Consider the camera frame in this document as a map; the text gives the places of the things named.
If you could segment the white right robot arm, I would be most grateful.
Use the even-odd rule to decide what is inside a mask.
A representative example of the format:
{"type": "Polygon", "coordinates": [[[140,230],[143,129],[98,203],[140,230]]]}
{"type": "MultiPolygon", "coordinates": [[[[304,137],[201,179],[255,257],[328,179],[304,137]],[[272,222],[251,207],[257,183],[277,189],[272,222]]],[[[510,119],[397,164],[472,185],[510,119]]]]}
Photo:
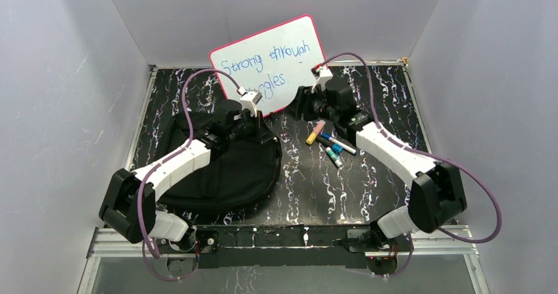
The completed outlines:
{"type": "Polygon", "coordinates": [[[316,65],[315,82],[301,86],[288,109],[297,120],[325,119],[352,146],[372,155],[411,190],[406,206],[370,223],[372,245],[386,251],[407,233],[432,233],[467,209],[459,169],[413,152],[387,131],[372,114],[358,107],[348,83],[335,78],[327,66],[316,65]]]}

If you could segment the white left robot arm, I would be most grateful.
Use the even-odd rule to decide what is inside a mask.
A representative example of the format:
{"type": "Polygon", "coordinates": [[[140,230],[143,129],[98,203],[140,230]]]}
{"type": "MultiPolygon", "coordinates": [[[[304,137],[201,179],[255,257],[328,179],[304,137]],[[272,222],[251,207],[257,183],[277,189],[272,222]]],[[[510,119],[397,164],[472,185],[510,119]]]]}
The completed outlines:
{"type": "Polygon", "coordinates": [[[167,239],[181,252],[195,247],[197,236],[179,216],[156,209],[158,200],[178,182],[208,166],[234,141],[263,139],[263,114],[257,91],[240,89],[238,100],[223,101],[211,120],[198,130],[184,112],[188,138],[161,159],[135,170],[121,168],[111,177],[99,218],[130,243],[167,239]]]}

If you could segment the black student backpack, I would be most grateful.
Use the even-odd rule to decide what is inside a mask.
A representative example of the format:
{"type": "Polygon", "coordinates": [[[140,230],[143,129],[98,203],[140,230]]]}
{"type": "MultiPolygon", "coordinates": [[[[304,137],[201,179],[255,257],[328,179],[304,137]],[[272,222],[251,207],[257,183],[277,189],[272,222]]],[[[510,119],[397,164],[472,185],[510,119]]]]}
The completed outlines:
{"type": "MultiPolygon", "coordinates": [[[[212,114],[193,112],[194,130],[211,120],[212,114]]],[[[158,203],[201,214],[217,214],[248,207],[265,199],[280,175],[281,144],[263,123],[264,143],[248,139],[234,141],[228,150],[208,166],[190,174],[158,203]]],[[[175,150],[188,138],[184,114],[175,115],[164,127],[155,158],[175,150]]]]}

